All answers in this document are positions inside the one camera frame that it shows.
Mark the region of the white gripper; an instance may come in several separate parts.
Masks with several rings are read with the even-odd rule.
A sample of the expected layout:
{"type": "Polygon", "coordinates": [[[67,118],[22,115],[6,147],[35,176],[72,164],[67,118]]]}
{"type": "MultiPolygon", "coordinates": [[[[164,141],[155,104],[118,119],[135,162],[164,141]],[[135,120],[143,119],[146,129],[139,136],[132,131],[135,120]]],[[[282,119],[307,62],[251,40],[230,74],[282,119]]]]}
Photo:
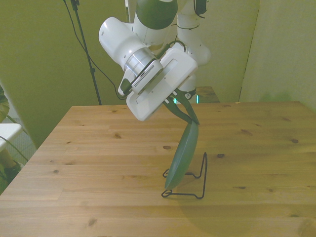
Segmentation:
{"type": "Polygon", "coordinates": [[[145,121],[160,107],[164,105],[177,117],[187,123],[196,123],[199,120],[185,96],[185,92],[176,89],[198,68],[197,62],[185,52],[172,48],[167,51],[160,63],[163,71],[140,92],[131,92],[127,97],[127,105],[135,117],[145,121]],[[174,98],[180,102],[187,111],[182,112],[172,99],[167,98],[174,91],[174,98]]]}

